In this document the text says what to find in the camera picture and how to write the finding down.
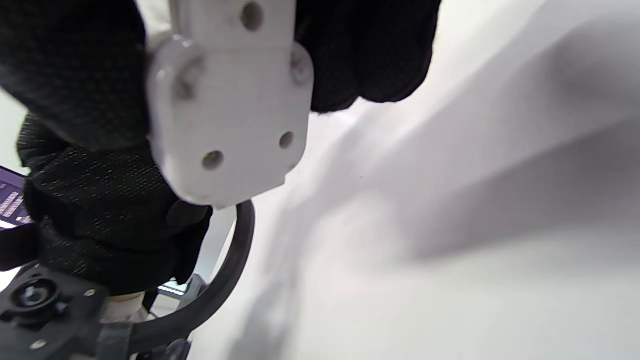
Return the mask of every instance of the screw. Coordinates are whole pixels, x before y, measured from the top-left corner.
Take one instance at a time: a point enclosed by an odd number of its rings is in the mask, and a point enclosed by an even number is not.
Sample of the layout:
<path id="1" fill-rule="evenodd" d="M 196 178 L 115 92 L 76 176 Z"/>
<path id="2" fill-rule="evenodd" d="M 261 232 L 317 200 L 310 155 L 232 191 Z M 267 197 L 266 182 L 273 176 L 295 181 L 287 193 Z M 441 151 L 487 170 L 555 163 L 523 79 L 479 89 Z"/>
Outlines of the screw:
<path id="1" fill-rule="evenodd" d="M 182 71 L 175 83 L 175 94 L 179 99 L 195 97 L 194 88 L 204 73 L 202 59 L 196 59 Z"/>
<path id="2" fill-rule="evenodd" d="M 32 351 L 40 350 L 47 346 L 47 340 L 40 339 L 29 346 L 29 349 Z"/>
<path id="3" fill-rule="evenodd" d="M 33 295 L 36 295 L 36 288 L 34 288 L 33 286 L 30 286 L 24 290 L 24 296 L 26 296 L 27 299 L 30 299 L 31 297 L 33 297 Z"/>
<path id="4" fill-rule="evenodd" d="M 312 77 L 312 71 L 307 66 L 304 55 L 299 50 L 295 50 L 291 54 L 291 76 L 294 83 L 298 86 L 306 85 Z"/>

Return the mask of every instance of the black plastic mount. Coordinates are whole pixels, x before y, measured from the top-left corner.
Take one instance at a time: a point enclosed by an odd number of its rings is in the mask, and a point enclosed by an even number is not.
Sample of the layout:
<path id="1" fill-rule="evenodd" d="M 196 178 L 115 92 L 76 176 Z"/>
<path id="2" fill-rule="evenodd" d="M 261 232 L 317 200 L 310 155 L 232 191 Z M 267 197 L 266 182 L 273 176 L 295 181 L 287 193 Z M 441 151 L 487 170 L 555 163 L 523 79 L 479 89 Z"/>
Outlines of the black plastic mount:
<path id="1" fill-rule="evenodd" d="M 249 257 L 253 204 L 249 200 L 236 208 L 236 231 L 213 282 L 190 284 L 184 299 L 188 305 L 157 320 L 100 323 L 107 289 L 37 265 L 21 272 L 0 293 L 0 360 L 68 360 L 72 354 L 128 360 L 133 354 L 162 352 L 186 358 L 186 338 L 227 301 Z"/>

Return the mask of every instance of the hand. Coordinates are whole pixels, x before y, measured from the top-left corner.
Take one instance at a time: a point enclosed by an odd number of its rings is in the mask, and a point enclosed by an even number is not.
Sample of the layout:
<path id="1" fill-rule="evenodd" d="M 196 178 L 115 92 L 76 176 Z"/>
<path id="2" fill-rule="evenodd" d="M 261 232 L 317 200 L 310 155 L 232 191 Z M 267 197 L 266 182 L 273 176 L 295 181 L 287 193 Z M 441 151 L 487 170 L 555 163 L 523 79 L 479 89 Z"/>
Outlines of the hand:
<path id="1" fill-rule="evenodd" d="M 399 101 L 426 77 L 439 0 L 301 0 L 312 110 Z M 33 259 L 112 295 L 193 272 L 212 211 L 176 198 L 146 135 L 146 34 L 133 0 L 0 0 L 0 84 L 30 110 L 19 154 L 35 220 L 0 233 L 0 268 Z"/>

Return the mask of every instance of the white wall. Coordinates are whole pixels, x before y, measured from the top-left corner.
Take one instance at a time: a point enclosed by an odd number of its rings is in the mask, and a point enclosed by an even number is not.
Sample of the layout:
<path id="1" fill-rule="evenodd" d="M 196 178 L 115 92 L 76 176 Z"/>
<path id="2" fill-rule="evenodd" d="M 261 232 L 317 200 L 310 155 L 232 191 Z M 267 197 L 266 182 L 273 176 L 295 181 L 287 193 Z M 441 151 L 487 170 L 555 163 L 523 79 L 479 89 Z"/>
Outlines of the white wall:
<path id="1" fill-rule="evenodd" d="M 0 88 L 0 165 L 21 174 L 28 170 L 21 167 L 15 146 L 26 113 L 23 105 Z"/>

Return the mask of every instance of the black strap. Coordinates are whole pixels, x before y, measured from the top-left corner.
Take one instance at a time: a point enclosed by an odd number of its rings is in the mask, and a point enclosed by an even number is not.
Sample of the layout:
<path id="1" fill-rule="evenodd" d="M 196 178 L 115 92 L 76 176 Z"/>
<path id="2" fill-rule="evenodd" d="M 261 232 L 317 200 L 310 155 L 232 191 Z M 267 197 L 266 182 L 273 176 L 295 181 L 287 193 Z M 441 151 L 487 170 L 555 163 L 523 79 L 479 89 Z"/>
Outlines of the black strap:
<path id="1" fill-rule="evenodd" d="M 132 330 L 133 323 L 104 324 L 98 337 L 98 360 L 129 360 L 129 339 Z"/>

